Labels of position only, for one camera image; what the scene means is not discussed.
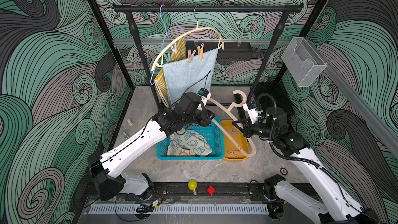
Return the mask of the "orange clothespin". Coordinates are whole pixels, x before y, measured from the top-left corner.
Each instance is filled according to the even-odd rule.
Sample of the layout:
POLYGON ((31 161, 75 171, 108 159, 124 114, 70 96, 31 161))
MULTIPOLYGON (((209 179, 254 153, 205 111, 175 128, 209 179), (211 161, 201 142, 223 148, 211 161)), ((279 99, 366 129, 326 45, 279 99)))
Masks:
POLYGON ((198 55, 200 56, 200 60, 202 60, 204 56, 204 43, 201 43, 199 46, 197 46, 197 50, 198 55))

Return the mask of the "bunny pattern towel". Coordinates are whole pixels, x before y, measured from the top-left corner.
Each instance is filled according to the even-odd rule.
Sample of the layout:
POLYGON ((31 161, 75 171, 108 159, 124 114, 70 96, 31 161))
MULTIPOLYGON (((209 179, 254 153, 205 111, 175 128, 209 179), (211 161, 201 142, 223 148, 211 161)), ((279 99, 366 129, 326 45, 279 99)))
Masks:
POLYGON ((195 130, 187 130, 184 134, 170 136, 167 149, 168 157, 205 157, 213 152, 211 145, 203 135, 195 130))

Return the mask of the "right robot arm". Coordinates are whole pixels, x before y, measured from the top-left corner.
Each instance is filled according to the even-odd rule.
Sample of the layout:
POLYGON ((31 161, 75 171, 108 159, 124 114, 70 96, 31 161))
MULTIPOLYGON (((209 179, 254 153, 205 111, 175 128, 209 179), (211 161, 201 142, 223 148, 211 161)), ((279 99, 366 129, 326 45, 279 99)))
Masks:
POLYGON ((278 157, 291 161, 307 178, 319 200, 314 199, 275 175, 264 181, 263 192, 272 202, 269 215, 277 217, 285 200, 315 224, 379 224, 376 212, 356 201, 320 162, 315 152, 296 132, 289 129, 287 114, 281 108, 263 111, 255 102, 245 103, 248 118, 234 122, 244 137, 266 140, 278 157))

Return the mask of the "yellow plastic tray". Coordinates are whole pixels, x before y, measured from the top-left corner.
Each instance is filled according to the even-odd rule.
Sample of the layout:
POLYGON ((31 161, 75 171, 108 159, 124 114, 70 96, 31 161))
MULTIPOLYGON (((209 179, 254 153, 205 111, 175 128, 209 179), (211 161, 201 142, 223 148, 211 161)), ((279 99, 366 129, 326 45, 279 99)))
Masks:
MULTIPOLYGON (((222 120, 221 125, 222 127, 228 131, 229 128, 233 128, 237 131, 237 134, 234 133, 229 133, 228 134, 234 139, 234 141, 243 149, 246 153, 249 153, 249 147, 248 147, 248 142, 247 139, 243 136, 243 134, 232 124, 232 120, 222 120)), ((241 151, 235 146, 235 144, 225 135, 223 134, 224 137, 224 157, 223 160, 226 161, 243 161, 246 160, 247 157, 241 153, 241 151), (241 157, 238 159, 228 159, 226 158, 226 153, 229 150, 239 150, 241 153, 241 157)))

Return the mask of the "silver chess piece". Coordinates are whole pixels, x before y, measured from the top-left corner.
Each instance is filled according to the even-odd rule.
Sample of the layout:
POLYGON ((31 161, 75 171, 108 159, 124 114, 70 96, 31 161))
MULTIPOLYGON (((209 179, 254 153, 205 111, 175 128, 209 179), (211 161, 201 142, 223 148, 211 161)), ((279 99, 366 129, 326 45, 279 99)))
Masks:
POLYGON ((126 140, 130 137, 125 131, 122 131, 122 133, 123 133, 123 136, 124 136, 124 138, 125 138, 126 140))

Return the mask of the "clear acrylic wall box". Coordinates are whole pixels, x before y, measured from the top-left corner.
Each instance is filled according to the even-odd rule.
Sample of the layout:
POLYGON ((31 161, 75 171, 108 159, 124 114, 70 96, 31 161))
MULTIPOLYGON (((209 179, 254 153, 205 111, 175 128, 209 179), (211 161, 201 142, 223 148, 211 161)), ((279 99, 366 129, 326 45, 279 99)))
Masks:
POLYGON ((304 37, 294 37, 290 41, 282 60, 299 87, 310 87, 327 68, 315 44, 304 37))

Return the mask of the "yellow striped towel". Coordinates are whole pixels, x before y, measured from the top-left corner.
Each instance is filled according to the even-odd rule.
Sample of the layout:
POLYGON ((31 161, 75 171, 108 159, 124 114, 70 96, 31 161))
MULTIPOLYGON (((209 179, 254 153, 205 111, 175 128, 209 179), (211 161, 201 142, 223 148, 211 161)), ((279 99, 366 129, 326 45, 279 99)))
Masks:
MULTIPOLYGON (((166 59, 166 63, 172 63, 180 60, 184 60, 186 58, 186 42, 184 37, 180 40, 178 40, 178 53, 174 54, 171 53, 170 58, 166 59)), ((167 91, 167 86, 166 86, 166 81, 165 81, 165 76, 164 76, 164 70, 161 68, 160 72, 154 79, 154 85, 155 88, 160 95, 161 101, 165 106, 169 106, 169 98, 168 98, 168 91, 167 91)))

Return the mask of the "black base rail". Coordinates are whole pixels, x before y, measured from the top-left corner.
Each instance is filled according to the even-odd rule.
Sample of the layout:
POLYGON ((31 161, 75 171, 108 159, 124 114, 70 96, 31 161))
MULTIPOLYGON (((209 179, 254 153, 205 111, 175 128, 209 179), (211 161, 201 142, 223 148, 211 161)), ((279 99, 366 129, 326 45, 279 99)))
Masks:
POLYGON ((227 199, 242 198, 262 204, 286 204, 290 201, 285 198, 269 199, 265 192, 265 183, 252 180, 248 183, 197 183, 196 195, 188 188, 188 183, 155 182, 148 199, 136 196, 133 193, 118 193, 118 196, 127 201, 149 202, 161 200, 163 202, 177 202, 183 198, 196 199, 199 197, 226 197, 227 199))

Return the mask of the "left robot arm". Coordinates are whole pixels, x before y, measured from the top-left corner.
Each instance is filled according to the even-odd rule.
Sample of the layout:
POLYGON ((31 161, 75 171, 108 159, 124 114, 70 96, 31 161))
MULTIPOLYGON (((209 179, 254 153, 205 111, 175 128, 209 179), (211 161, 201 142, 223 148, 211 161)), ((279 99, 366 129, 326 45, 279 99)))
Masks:
POLYGON ((150 147, 186 125, 198 124, 207 127, 214 117, 215 114, 210 110, 184 113, 166 108, 152 116, 140 131, 121 145, 101 155, 90 155, 89 172, 99 199, 106 201, 121 192, 126 183, 121 176, 122 172, 150 147))

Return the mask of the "black wall shelf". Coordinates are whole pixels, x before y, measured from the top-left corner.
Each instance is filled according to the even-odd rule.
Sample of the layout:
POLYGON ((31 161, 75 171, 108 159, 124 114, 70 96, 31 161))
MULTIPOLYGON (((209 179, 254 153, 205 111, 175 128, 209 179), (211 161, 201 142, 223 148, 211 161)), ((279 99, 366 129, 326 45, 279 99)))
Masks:
MULTIPOLYGON (((204 52, 218 47, 215 41, 188 41, 186 42, 186 50, 196 49, 201 43, 204 43, 204 52)), ((250 61, 252 54, 253 49, 249 42, 227 41, 224 44, 224 49, 219 50, 216 61, 222 65, 228 65, 237 61, 250 61)))

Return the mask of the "black clothes rack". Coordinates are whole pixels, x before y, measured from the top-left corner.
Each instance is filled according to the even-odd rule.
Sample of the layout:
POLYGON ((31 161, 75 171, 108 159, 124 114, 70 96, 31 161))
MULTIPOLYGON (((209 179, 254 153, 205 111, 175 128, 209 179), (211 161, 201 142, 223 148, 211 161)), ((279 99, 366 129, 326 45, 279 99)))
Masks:
POLYGON ((159 11, 162 12, 281 12, 282 16, 275 28, 275 32, 272 36, 270 47, 274 47, 279 40, 280 35, 282 34, 286 21, 289 15, 293 12, 301 12, 303 8, 303 4, 300 5, 283 5, 283 6, 133 6, 133 5, 116 5, 113 4, 113 9, 115 12, 122 12, 126 15, 130 34, 133 37, 134 45, 137 47, 140 58, 142 60, 144 70, 146 72, 147 78, 149 79, 152 76, 152 72, 156 67, 160 67, 158 60, 164 55, 164 53, 171 48, 171 46, 177 42, 179 39, 193 33, 195 31, 205 30, 205 27, 196 28, 192 31, 186 32, 180 35, 175 40, 172 40, 168 43, 167 46, 162 45, 162 49, 156 59, 153 61, 152 67, 149 67, 147 63, 146 56, 144 54, 144 50, 142 47, 142 40, 140 37, 139 29, 133 17, 133 12, 153 12, 159 11))

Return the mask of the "yellow light bulb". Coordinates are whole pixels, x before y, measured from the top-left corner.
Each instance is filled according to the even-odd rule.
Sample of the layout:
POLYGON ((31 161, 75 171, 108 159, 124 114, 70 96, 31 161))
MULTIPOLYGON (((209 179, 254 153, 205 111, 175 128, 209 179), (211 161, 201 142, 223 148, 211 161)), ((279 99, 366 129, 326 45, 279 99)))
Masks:
POLYGON ((197 182, 195 180, 190 180, 188 182, 188 188, 189 188, 189 190, 192 192, 192 194, 194 196, 196 196, 198 194, 197 193, 197 187, 198 187, 198 184, 197 184, 197 182))

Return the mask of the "pink wooden hanger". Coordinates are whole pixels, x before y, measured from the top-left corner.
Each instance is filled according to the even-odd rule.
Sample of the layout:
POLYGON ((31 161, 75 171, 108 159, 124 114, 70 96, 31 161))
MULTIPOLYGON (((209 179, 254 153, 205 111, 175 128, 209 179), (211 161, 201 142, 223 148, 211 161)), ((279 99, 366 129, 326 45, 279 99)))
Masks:
MULTIPOLYGON (((222 111, 224 111, 232 121, 238 121, 238 118, 232 113, 233 108, 239 108, 243 107, 243 104, 247 102, 247 96, 246 94, 241 91, 241 90, 234 90, 233 91, 234 96, 240 96, 242 102, 241 103, 236 103, 232 102, 228 108, 223 106, 221 103, 217 102, 214 100, 212 97, 208 100, 206 106, 210 106, 209 102, 214 103, 217 107, 219 107, 222 111)), ((234 141, 234 139, 228 134, 228 132, 222 127, 221 123, 213 120, 212 123, 214 123, 222 132, 225 134, 234 144, 235 146, 241 151, 242 154, 244 154, 247 158, 253 157, 256 154, 256 146, 252 140, 252 138, 246 138, 248 142, 248 147, 249 147, 249 153, 246 153, 241 147, 234 141)))

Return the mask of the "black case on floor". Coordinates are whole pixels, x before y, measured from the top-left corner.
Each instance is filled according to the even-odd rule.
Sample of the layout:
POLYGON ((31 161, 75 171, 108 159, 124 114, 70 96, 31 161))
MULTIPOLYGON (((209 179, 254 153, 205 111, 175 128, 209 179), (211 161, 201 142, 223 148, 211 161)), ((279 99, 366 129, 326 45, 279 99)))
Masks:
POLYGON ((275 82, 259 83, 254 90, 255 99, 261 93, 270 94, 275 99, 277 107, 283 109, 289 118, 293 117, 295 110, 283 86, 275 82))

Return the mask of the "light blue towel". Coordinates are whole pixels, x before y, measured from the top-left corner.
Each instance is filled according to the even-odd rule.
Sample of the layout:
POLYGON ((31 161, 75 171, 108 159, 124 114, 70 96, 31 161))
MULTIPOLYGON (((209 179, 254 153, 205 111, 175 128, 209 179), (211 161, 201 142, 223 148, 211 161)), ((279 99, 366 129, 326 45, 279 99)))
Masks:
POLYGON ((167 97, 171 104, 175 103, 184 93, 197 93, 200 89, 210 90, 219 49, 213 49, 188 59, 168 63, 163 66, 167 88, 167 97))

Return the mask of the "teal perforated plastic basket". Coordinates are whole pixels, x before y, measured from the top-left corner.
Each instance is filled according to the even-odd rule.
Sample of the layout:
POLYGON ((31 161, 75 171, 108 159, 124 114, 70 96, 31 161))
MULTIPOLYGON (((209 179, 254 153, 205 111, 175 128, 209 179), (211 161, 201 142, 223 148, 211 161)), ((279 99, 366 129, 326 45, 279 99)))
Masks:
MULTIPOLYGON (((213 120, 221 123, 218 117, 215 117, 213 120)), ((160 160, 220 160, 224 157, 223 133, 214 123, 211 122, 207 127, 202 127, 198 124, 187 126, 186 130, 179 135, 184 134, 187 130, 195 130, 203 135, 211 145, 213 152, 205 157, 168 157, 167 149, 170 144, 170 138, 166 138, 157 144, 157 158, 160 160)))

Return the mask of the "poker chip on floor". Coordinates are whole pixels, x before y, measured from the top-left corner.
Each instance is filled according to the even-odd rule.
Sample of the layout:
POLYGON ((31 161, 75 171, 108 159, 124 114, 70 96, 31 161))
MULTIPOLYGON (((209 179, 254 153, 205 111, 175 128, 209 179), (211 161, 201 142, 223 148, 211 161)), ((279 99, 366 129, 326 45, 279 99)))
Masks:
POLYGON ((279 172, 280 172, 280 174, 283 175, 283 176, 287 176, 287 175, 288 175, 288 171, 287 171, 286 168, 280 168, 280 169, 279 169, 279 172))

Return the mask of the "red diamond marker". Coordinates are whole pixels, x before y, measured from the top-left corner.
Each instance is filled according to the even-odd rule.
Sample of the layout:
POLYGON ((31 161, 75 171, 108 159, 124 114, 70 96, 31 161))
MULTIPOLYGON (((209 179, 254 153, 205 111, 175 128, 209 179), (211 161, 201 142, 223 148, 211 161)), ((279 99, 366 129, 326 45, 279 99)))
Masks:
POLYGON ((215 188, 213 187, 213 186, 209 186, 208 188, 207 188, 207 193, 210 195, 210 196, 212 196, 214 193, 215 193, 215 188))

